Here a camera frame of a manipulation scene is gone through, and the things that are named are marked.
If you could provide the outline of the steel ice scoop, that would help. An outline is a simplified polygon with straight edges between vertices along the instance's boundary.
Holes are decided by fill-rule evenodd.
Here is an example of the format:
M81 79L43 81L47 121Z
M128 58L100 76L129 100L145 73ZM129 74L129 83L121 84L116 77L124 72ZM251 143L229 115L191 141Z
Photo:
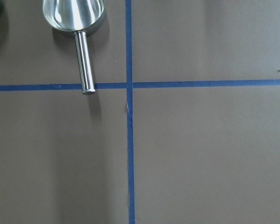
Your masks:
M43 16L63 35L75 40L82 93L95 93L87 36L95 33L105 18L105 0L44 0Z

